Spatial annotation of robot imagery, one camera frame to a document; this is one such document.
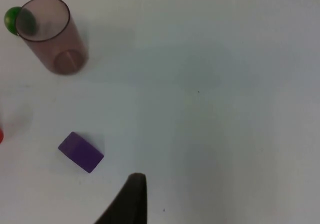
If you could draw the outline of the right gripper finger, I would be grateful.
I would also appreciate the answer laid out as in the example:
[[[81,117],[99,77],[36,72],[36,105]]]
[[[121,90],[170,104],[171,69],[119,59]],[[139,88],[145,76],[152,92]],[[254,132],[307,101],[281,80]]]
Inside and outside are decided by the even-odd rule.
[[[97,224],[146,224],[147,179],[145,174],[133,173]]]

